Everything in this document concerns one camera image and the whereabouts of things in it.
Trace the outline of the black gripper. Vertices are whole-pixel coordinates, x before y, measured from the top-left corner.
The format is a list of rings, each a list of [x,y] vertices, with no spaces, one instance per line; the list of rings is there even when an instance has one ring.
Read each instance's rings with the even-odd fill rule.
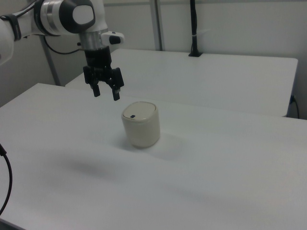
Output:
[[[112,89],[113,99],[120,99],[120,89],[124,86],[120,68],[111,69],[110,48],[104,47],[97,50],[85,50],[86,66],[83,68],[85,83],[93,90],[94,97],[100,96],[99,81],[106,81]]]

